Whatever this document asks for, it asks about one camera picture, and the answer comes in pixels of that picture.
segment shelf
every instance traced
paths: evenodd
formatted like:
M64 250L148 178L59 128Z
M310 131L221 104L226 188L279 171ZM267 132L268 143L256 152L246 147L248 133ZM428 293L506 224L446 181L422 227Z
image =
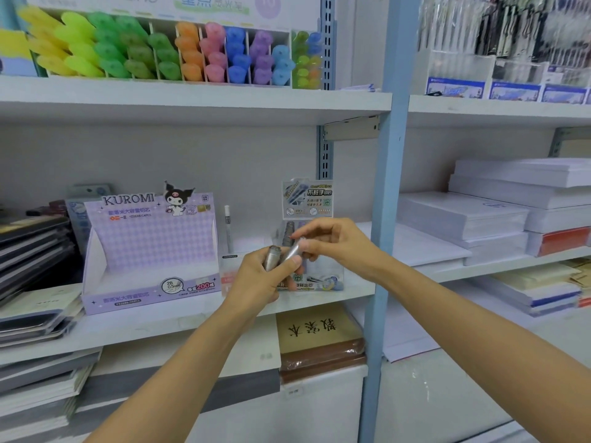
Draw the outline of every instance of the shelf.
M591 106L412 95L407 126L591 126Z
M373 295L375 285L346 271L345 290L281 292L260 315ZM85 316L69 335L0 351L0 365L197 328L222 304L220 292Z
M390 111L392 95L84 78L0 78L0 123L317 126Z
M489 273L504 272L506 270L529 268L547 263L565 261L582 256L591 256L591 247L578 247L576 249L566 250L564 252L553 253L546 256L533 257L526 256L517 259L498 261L496 263L478 264L476 266L464 266L459 269L442 270L441 272L426 273L429 278L438 283L452 280L461 280L478 275L487 275Z

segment blue label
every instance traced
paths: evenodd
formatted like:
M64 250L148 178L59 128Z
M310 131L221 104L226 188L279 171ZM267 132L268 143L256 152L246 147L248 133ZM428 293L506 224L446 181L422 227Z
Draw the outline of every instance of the blue label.
M542 95L543 103L582 104L587 89L582 87L547 84Z
M540 86L535 84L515 84L513 82L492 82L490 99L503 101L535 102L540 94Z
M427 80L425 94L437 92L440 92L442 96L453 98L480 99L484 92L484 82L430 77Z

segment blue metal post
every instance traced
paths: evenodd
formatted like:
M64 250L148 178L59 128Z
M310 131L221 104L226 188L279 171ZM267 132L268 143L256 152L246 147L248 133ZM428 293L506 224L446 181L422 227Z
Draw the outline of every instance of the blue metal post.
M382 90L392 93L392 111L380 119L371 230L374 244L388 253L392 253L394 247L409 87L417 51L419 5L420 0L389 0L388 5ZM364 332L369 372L364 381L359 443L373 443L375 435L387 302L388 292L376 286L375 295L365 310Z

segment yellow highlighter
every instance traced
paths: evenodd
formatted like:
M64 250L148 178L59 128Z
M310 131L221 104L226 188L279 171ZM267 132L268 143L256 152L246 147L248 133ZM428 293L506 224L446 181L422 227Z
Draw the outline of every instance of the yellow highlighter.
M20 18L34 26L47 26L53 29L62 24L59 20L43 12L37 6L22 6L18 9L17 14Z
M105 73L80 56L70 56L64 63L75 72L86 77L105 77Z
M60 76L76 75L74 70L66 66L63 60L56 56L39 56L37 58L37 64L52 73L59 74Z
M54 29L53 35L70 45L80 43L92 45L92 40L84 37L77 29L74 29L71 26L58 26Z
M62 14L62 21L66 26L76 29L85 38L92 40L94 37L96 28L83 15L77 12L67 11Z
M86 59L94 66L99 66L99 55L94 52L94 48L89 44L71 44L70 52L74 56L79 56L83 59Z
M68 44L65 43L63 40L59 40L57 37L53 35L54 28L48 28L47 26L34 26L31 25L29 27L29 32L33 37L37 39L46 40L50 44L57 46L61 50L67 50Z
M29 50L36 52L42 56L56 56L57 58L63 60L69 56L69 54L57 48L57 46L49 43L46 40L39 40L35 39L34 37L29 37L28 40Z

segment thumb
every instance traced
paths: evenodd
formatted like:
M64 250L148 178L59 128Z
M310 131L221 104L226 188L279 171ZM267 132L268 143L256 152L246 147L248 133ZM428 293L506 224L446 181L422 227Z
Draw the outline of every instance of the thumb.
M294 273L301 266L301 256L295 255L283 261L280 265L269 272L269 277L274 286Z
M331 244L318 239L306 239L300 242L300 250L315 255L324 255L336 259L336 244Z

